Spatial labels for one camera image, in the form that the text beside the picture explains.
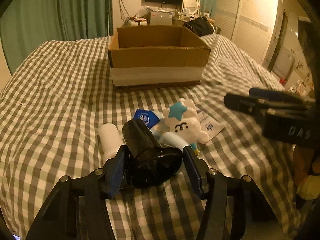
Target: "electrical wire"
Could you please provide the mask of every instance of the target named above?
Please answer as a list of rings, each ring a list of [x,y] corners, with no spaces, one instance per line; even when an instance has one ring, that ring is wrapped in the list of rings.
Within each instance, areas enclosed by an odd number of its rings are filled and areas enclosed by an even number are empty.
[[[123,4],[123,1],[122,1],[122,0],[118,0],[118,2],[119,2],[119,9],[120,9],[120,17],[121,17],[121,20],[122,20],[124,23],[126,23],[126,22],[128,22],[128,21],[130,20],[131,16],[130,16],[130,14],[128,13],[127,9],[125,8],[125,6],[124,6],[124,4]],[[121,8],[121,3],[120,3],[120,2],[122,3],[122,6],[123,6],[125,12],[126,12],[127,15],[128,15],[127,18],[125,18],[125,15],[124,15],[124,12],[123,12],[123,10],[122,10],[122,8]]]

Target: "cardboard box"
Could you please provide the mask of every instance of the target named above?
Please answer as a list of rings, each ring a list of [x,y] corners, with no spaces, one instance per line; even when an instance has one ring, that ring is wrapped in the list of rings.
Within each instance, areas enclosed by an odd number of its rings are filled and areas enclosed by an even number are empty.
[[[118,28],[108,47],[110,74],[117,87],[199,83],[210,50],[183,26]]]

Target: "white plush toy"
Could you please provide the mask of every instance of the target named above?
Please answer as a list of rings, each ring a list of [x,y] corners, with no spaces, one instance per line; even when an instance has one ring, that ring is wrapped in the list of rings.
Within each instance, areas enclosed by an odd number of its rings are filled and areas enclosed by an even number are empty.
[[[196,143],[206,144],[209,136],[201,130],[198,114],[193,100],[181,98],[177,103],[163,111],[165,124],[170,132],[175,132],[198,153]]]

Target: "doorway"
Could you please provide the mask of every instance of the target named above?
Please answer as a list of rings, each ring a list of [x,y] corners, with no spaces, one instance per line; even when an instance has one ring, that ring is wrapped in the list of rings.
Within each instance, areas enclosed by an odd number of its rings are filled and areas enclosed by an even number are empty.
[[[272,58],[270,60],[268,68],[267,68],[268,71],[270,71],[270,72],[273,70],[273,67],[274,67],[275,62],[276,62],[276,58],[278,57],[279,51],[280,51],[281,46],[283,44],[285,33],[286,33],[286,30],[287,30],[287,25],[288,25],[288,16],[285,13],[285,11],[283,11],[283,18],[282,18],[282,24],[281,24],[279,38],[278,38],[278,41],[277,41],[277,44],[276,44],[275,51],[274,51],[274,53],[272,55]]]

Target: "gray checkered bedding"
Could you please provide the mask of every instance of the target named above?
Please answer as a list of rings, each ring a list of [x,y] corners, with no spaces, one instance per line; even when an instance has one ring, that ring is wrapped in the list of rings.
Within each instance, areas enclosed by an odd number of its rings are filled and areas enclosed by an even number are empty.
[[[201,84],[189,88],[116,91],[108,38],[48,41],[28,56],[0,93],[0,206],[12,232],[25,238],[61,176],[86,176],[102,166],[100,125],[120,130],[137,108],[161,112],[184,97],[225,126],[199,157],[226,176],[253,177],[285,234],[295,235],[305,215],[293,202],[292,148],[264,138],[252,117],[223,104],[228,91],[282,87],[227,38],[202,39],[211,55]],[[106,204],[117,239],[194,239],[205,201],[193,194],[182,168],[162,186],[118,194]]]

